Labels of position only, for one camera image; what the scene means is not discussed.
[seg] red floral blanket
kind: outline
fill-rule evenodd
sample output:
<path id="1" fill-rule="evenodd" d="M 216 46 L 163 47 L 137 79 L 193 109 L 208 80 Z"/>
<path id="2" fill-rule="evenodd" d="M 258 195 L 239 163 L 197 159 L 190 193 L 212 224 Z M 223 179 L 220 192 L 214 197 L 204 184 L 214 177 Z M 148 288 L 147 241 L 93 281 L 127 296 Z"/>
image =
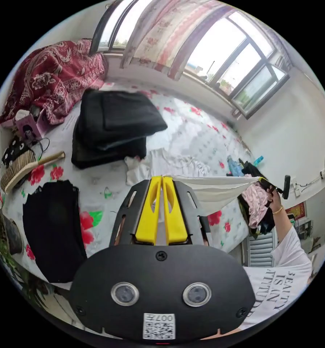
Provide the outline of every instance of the red floral blanket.
<path id="1" fill-rule="evenodd" d="M 98 89 L 108 72 L 108 61 L 88 56 L 91 40 L 61 41 L 33 51 L 15 74 L 0 124 L 20 109 L 40 108 L 51 125 L 64 121 L 88 87 Z"/>

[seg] wooden brush handle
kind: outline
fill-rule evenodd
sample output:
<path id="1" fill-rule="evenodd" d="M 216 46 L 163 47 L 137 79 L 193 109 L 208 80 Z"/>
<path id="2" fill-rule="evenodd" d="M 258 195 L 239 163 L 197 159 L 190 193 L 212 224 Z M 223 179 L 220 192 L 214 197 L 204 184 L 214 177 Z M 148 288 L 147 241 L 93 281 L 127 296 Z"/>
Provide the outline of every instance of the wooden brush handle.
<path id="1" fill-rule="evenodd" d="M 64 151 L 60 151 L 60 152 L 55 153 L 54 155 L 44 157 L 43 159 L 38 161 L 38 165 L 40 166 L 42 164 L 45 164 L 45 163 L 48 163 L 51 161 L 55 161 L 56 159 L 58 160 L 60 158 L 65 158 L 65 156 L 66 155 L 65 155 Z"/>

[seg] gold bracelet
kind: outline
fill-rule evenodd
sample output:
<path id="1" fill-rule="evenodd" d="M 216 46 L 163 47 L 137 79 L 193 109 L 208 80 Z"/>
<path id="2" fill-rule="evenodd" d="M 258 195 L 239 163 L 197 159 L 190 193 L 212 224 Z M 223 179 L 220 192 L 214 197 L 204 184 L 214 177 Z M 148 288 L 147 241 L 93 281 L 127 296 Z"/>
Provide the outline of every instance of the gold bracelet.
<path id="1" fill-rule="evenodd" d="M 278 214 L 283 209 L 283 206 L 278 211 L 273 212 L 273 214 Z"/>

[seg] potted plant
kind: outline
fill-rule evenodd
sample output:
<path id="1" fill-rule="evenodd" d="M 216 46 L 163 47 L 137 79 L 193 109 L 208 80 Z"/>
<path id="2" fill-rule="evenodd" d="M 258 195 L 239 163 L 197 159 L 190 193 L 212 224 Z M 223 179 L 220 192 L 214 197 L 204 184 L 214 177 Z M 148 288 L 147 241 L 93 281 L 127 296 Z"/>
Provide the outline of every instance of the potted plant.
<path id="1" fill-rule="evenodd" d="M 9 223 L 7 221 L 9 220 L 0 210 L 0 259 L 27 298 L 40 307 L 46 307 L 42 299 L 45 299 L 44 294 L 49 293 L 47 284 L 20 266 L 10 254 L 6 233 L 6 226 Z"/>

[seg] sticker label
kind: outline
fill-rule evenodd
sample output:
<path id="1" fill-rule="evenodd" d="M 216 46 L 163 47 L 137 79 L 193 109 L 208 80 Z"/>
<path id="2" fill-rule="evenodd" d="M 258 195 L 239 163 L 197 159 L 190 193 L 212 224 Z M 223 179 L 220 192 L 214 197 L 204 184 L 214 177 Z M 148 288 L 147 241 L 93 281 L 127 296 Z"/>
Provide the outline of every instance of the sticker label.
<path id="1" fill-rule="evenodd" d="M 143 338 L 147 340 L 174 340 L 176 338 L 174 314 L 144 313 Z"/>

